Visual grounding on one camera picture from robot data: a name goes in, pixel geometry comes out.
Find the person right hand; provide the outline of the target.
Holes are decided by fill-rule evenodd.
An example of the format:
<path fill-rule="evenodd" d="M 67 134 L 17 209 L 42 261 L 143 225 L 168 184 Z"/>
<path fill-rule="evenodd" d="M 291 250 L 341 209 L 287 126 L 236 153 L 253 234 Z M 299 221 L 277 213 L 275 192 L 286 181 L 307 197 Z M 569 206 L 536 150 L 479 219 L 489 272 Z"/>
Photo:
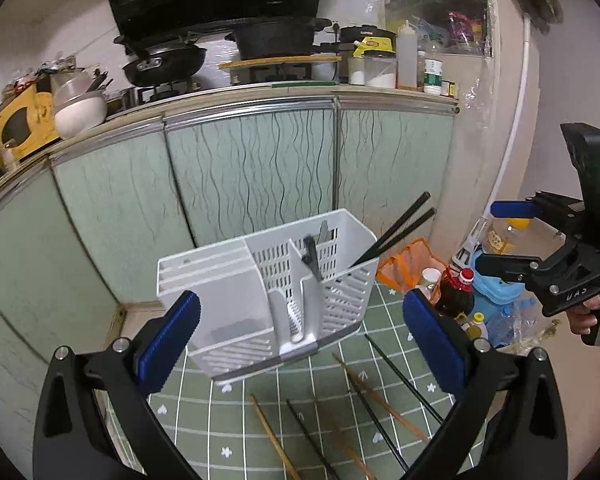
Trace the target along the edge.
<path fill-rule="evenodd" d="M 585 300 L 566 311 L 571 333 L 587 335 L 598 324 L 596 313 L 600 312 L 600 294 Z"/>

